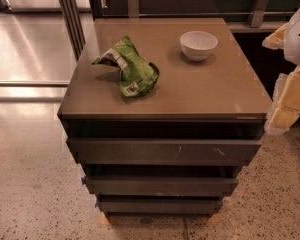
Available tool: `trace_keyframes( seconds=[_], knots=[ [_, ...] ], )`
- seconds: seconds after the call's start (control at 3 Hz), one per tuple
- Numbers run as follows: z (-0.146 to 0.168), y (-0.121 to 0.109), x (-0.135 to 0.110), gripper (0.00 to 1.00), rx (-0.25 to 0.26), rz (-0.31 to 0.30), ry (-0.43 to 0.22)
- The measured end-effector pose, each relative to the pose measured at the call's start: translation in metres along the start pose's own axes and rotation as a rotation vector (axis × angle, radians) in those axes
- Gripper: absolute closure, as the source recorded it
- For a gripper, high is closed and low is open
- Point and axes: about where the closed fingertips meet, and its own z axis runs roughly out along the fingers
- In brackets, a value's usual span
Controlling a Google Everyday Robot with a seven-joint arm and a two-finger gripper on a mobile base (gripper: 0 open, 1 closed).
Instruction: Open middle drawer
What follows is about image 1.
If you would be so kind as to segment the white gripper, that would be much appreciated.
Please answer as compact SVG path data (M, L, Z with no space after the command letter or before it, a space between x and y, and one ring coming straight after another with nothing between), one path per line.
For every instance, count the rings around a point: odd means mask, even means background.
M289 131L300 117L300 8L288 24L283 24L266 37L262 46L272 50L284 48L285 59L299 65L289 74L279 74L273 102L266 116L266 133L281 135Z

